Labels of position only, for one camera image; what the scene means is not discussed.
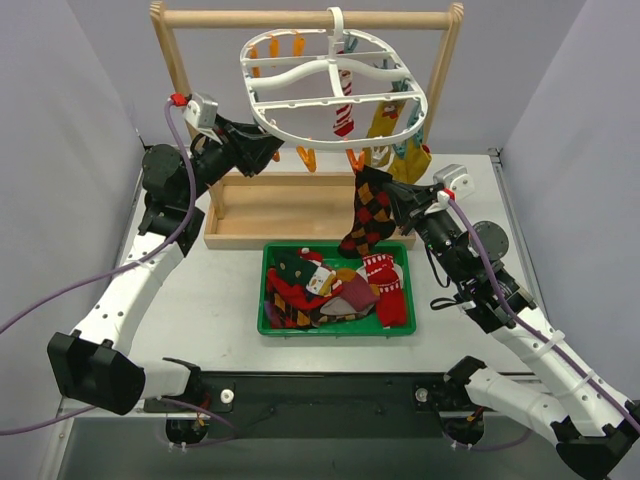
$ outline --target argyle sock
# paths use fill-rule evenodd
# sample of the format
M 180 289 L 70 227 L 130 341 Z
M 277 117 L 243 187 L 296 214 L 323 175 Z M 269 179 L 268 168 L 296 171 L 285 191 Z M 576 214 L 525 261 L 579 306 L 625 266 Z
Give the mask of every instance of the argyle sock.
M 391 220 L 389 197 L 382 190 L 382 180 L 391 176 L 365 166 L 355 177 L 353 227 L 338 247 L 345 258 L 368 255 L 378 242 L 393 235 L 396 228 Z

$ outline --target screw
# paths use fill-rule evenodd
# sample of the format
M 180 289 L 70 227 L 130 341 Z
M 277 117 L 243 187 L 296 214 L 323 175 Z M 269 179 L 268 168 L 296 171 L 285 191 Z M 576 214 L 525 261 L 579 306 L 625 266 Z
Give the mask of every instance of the screw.
M 429 392 L 426 388 L 419 388 L 416 390 L 416 400 L 420 403 L 424 403 L 427 401 L 427 397 L 429 396 Z
M 225 405 L 228 405 L 231 402 L 233 402 L 233 397 L 234 397 L 233 390 L 229 388 L 225 388 L 223 391 L 220 392 L 220 401 Z

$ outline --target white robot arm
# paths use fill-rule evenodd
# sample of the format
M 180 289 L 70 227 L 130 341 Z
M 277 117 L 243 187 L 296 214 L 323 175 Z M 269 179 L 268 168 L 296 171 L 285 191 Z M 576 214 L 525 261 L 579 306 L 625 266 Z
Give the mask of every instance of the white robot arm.
M 511 277 L 500 259 L 508 239 L 491 222 L 471 225 L 455 203 L 473 182 L 466 169 L 452 165 L 434 177 L 434 186 L 397 184 L 385 191 L 396 223 L 424 240 L 458 293 L 454 301 L 485 333 L 514 352 L 550 395 L 500 375 L 466 357 L 446 375 L 454 389 L 540 434 L 556 446 L 564 462 L 585 479 L 604 478 L 631 448 L 640 432 L 640 405 L 608 385 L 565 342 L 531 295 Z M 424 196 L 431 196 L 431 202 Z M 452 207 L 466 231 L 447 209 Z
M 259 127 L 223 119 L 212 110 L 215 103 L 210 97 L 194 96 L 192 101 L 185 116 L 207 137 L 201 150 L 192 148 L 198 196 L 234 166 L 245 175 L 260 173 L 282 144 Z M 168 145 L 155 146 L 145 155 L 147 209 L 125 262 L 137 262 L 158 248 L 183 220 L 187 197 L 183 167 Z M 372 171 L 365 167 L 362 174 L 368 170 Z M 376 172 L 376 181 L 381 173 Z M 604 478 L 638 438 L 640 406 L 598 377 L 506 272 L 500 259 L 508 241 L 499 226 L 480 222 L 470 233 L 470 224 L 463 232 L 453 221 L 449 207 L 461 212 L 451 200 L 474 189 L 466 169 L 451 165 L 436 173 L 434 181 L 426 187 L 404 185 L 388 175 L 381 186 L 391 200 L 394 220 L 403 233 L 415 230 L 421 236 L 427 254 L 435 256 L 456 285 L 456 303 L 485 333 L 518 355 L 550 395 L 518 384 L 472 357 L 447 372 L 447 388 L 540 434 L 583 478 Z M 189 252 L 203 217 L 197 211 L 176 242 L 117 276 L 70 335 L 54 335 L 48 353 L 63 395 L 125 414 L 140 399 L 179 396 L 197 388 L 200 370 L 195 365 L 174 359 L 135 365 L 127 355 L 146 310 Z M 496 295 L 496 285 L 502 299 Z

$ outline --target white sock hanger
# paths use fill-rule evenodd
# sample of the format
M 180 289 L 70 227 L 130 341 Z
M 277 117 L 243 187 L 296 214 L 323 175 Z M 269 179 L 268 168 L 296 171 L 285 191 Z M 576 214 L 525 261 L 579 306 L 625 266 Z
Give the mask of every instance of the white sock hanger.
M 332 31 L 324 29 L 302 30 L 272 30 L 265 32 L 249 40 L 240 52 L 240 63 L 245 86 L 249 95 L 251 110 L 256 122 L 272 135 L 295 145 L 319 150 L 346 150 L 361 149 L 365 147 L 379 147 L 400 143 L 412 137 L 421 127 L 427 115 L 427 98 L 415 81 L 409 69 L 400 59 L 398 54 L 386 42 L 369 33 L 359 30 L 344 29 L 344 17 L 339 7 L 330 7 L 333 13 L 334 28 Z M 326 34 L 328 36 L 327 55 L 292 56 L 278 58 L 251 58 L 252 49 L 263 41 L 272 41 L 280 36 L 310 34 Z M 338 54 L 344 48 L 344 36 L 365 40 L 381 48 L 380 51 Z M 373 60 L 387 60 L 395 68 L 382 69 L 368 65 L 365 62 Z M 252 75 L 253 69 L 267 66 L 291 66 L 288 71 L 270 77 L 256 77 Z M 405 82 L 406 89 L 400 92 L 382 92 L 365 95 L 345 96 L 340 85 L 339 70 L 350 70 L 382 82 Z M 333 96 L 307 99 L 290 99 L 278 101 L 260 101 L 259 94 L 262 91 L 284 89 L 292 83 L 303 80 L 314 73 L 328 71 Z M 414 100 L 417 103 L 416 112 L 418 120 L 399 133 L 379 136 L 375 138 L 352 138 L 349 140 L 312 140 L 301 137 L 279 128 L 274 120 L 269 120 L 267 114 L 272 110 L 287 110 L 307 107 L 326 107 L 334 110 L 337 106 L 347 104 L 378 103 L 381 101 Z

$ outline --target red sock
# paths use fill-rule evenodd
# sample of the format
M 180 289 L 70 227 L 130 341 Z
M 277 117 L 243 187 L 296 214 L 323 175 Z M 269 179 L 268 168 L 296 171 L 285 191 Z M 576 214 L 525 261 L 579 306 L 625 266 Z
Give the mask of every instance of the red sock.
M 378 285 L 380 301 L 376 303 L 376 313 L 383 327 L 401 327 L 407 323 L 407 307 L 400 280 L 396 279 L 384 285 Z
M 364 269 L 367 272 L 367 280 L 372 285 L 380 283 L 390 283 L 394 280 L 393 276 L 389 276 L 386 270 L 393 272 L 393 257 L 388 253 L 374 253 L 362 257 Z

